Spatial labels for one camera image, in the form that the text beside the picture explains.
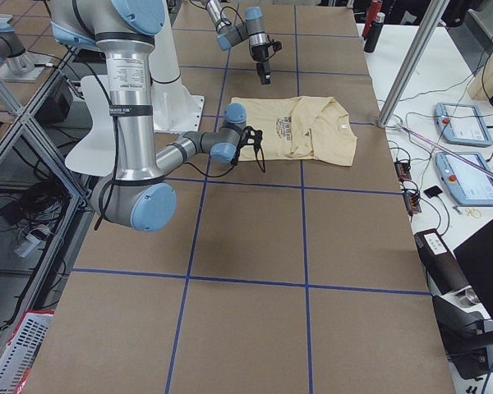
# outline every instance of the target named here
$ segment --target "device screen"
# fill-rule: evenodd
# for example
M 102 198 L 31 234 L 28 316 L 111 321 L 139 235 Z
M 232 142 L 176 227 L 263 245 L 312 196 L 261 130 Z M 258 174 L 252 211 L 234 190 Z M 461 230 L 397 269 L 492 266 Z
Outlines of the device screen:
M 451 126 L 455 137 L 464 140 L 486 140 L 473 108 L 446 105 L 445 111 L 451 117 Z
M 471 163 L 484 167 L 475 154 L 461 156 Z M 486 174 L 453 156 L 447 155 L 447 159 L 467 199 L 493 199 L 493 182 Z

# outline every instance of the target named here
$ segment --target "folded cloth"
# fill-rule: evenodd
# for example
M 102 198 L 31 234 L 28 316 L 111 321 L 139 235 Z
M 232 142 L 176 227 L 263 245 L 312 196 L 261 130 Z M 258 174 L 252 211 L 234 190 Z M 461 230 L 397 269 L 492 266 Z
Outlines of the folded cloth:
M 284 99 L 233 98 L 246 109 L 246 123 L 263 130 L 263 152 L 267 160 L 316 159 L 351 166 L 357 137 L 348 113 L 332 97 Z M 240 160 L 256 160 L 246 146 Z

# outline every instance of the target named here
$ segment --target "blue and white robot arm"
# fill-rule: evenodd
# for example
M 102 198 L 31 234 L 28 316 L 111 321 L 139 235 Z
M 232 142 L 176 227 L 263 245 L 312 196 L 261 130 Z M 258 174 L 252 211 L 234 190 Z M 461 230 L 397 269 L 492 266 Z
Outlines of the blue and white robot arm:
M 0 66 L 6 62 L 13 74 L 22 76 L 35 68 L 30 54 L 11 25 L 0 22 Z
M 266 34 L 261 9 L 259 7 L 247 8 L 245 21 L 233 25 L 226 17 L 219 0 L 200 0 L 200 2 L 214 23 L 215 31 L 218 33 L 217 41 L 222 50 L 227 51 L 248 39 L 252 60 L 256 62 L 257 75 L 262 85 L 268 85 L 271 73 L 269 60 L 281 50 L 282 45 Z
M 164 227 L 176 209 L 165 177 L 198 153 L 231 163 L 249 138 L 246 112 L 230 104 L 217 133 L 188 132 L 158 153 L 154 148 L 149 55 L 161 31 L 163 0 L 52 0 L 57 41 L 102 51 L 108 69 L 108 103 L 116 159 L 90 202 L 101 218 L 140 231 Z

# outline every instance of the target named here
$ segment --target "brown table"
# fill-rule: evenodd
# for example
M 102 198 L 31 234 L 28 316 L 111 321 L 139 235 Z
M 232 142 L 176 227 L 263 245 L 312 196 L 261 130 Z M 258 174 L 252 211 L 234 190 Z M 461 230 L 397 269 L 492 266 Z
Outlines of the brown table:
M 263 12 L 283 42 L 270 86 L 183 4 L 174 37 L 206 97 L 201 129 L 231 97 L 332 95 L 354 165 L 240 163 L 218 180 L 185 166 L 164 230 L 90 229 L 27 394 L 454 392 L 351 11 Z

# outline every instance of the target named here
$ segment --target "light blue device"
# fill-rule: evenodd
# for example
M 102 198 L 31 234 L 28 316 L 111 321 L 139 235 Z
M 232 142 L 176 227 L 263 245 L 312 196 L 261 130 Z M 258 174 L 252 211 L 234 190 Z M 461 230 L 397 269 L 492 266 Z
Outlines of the light blue device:
M 493 140 L 476 105 L 437 103 L 435 122 L 450 144 L 492 146 Z
M 457 154 L 491 171 L 480 153 L 462 152 Z M 442 181 L 458 205 L 463 207 L 493 207 L 493 179 L 488 175 L 443 152 L 435 155 L 435 164 Z

